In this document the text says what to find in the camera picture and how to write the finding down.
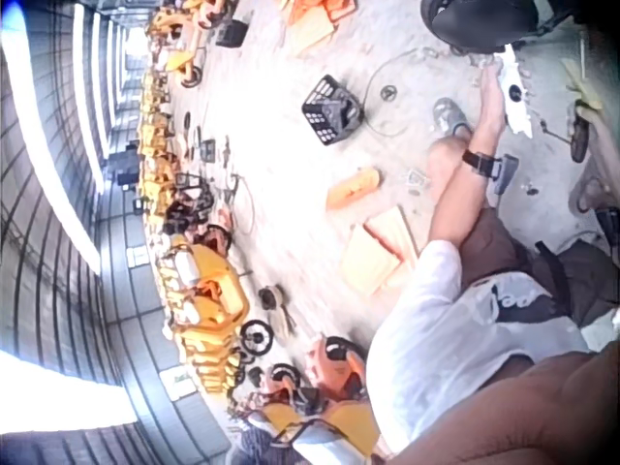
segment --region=hand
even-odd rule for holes
[[[502,71],[501,61],[486,66],[480,79],[480,121],[479,127],[492,131],[498,138],[506,129],[506,104],[498,76]]]

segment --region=leg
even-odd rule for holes
[[[611,258],[601,249],[582,240],[578,240],[571,247],[558,255],[560,263],[569,282],[571,293],[571,308],[569,316],[579,327],[594,323],[598,318],[606,315],[620,304],[620,270],[613,264]],[[544,260],[534,259],[534,264],[542,262],[535,276],[539,281],[547,279],[544,284],[548,289],[553,288],[550,272],[545,270]]]
[[[471,131],[465,115],[454,102],[447,99],[436,104],[435,119],[440,127],[447,128],[451,134],[433,143],[428,155],[430,194],[436,202],[461,164]],[[460,253],[463,267],[462,289],[467,289],[486,276],[523,269],[527,264],[527,251],[512,239],[495,209],[490,207],[484,208],[480,213],[479,220],[461,246]]]

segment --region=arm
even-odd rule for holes
[[[506,126],[504,94],[497,66],[482,71],[480,121],[469,143],[471,152],[494,156]],[[488,179],[461,163],[442,194],[431,222],[429,241],[446,240],[460,247],[478,220],[486,198]]]

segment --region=black wristwatch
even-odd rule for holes
[[[501,160],[497,160],[483,153],[473,153],[465,150],[463,161],[474,169],[480,176],[489,177],[496,180],[499,177],[502,165]]]

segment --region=bright light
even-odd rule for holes
[[[123,88],[122,75],[120,72],[121,60],[120,60],[120,43],[121,32],[123,28],[116,24],[116,102],[120,102],[121,90]]]
[[[127,80],[127,52],[125,51],[125,29],[121,29],[121,37],[123,40],[120,43],[120,72],[123,76],[123,82]]]
[[[93,244],[71,206],[54,165],[46,134],[43,131],[35,84],[32,77],[30,47],[26,23],[18,3],[9,5],[2,17],[2,48],[4,49],[9,79],[13,88],[15,110],[19,127],[26,144],[28,157],[58,221],[79,254],[96,274],[101,271],[101,260]]]
[[[148,53],[148,39],[143,28],[134,27],[129,30],[125,51],[132,56],[144,56]]]
[[[75,431],[135,422],[123,387],[65,376],[0,352],[0,434]]]
[[[93,79],[93,95],[95,96],[95,116],[97,117],[97,129],[99,131],[99,141],[101,142],[104,158],[109,156],[108,136],[106,134],[106,123],[104,123],[104,105],[101,101],[101,77],[99,76],[99,26],[101,16],[96,13],[93,19],[92,48],[90,49],[91,73]]]
[[[74,8],[74,87],[76,90],[77,120],[81,137],[84,141],[86,156],[90,169],[93,171],[97,192],[104,192],[104,175],[97,159],[97,150],[93,133],[90,130],[90,119],[88,118],[88,108],[86,107],[86,88],[84,84],[84,7],[76,3]]]
[[[108,109],[109,109],[109,124],[114,126],[114,122],[116,121],[116,116],[114,115],[114,91],[112,90],[112,67],[114,66],[112,63],[112,48],[114,47],[114,23],[112,21],[108,21],[108,46],[106,47],[106,67],[108,68]]]

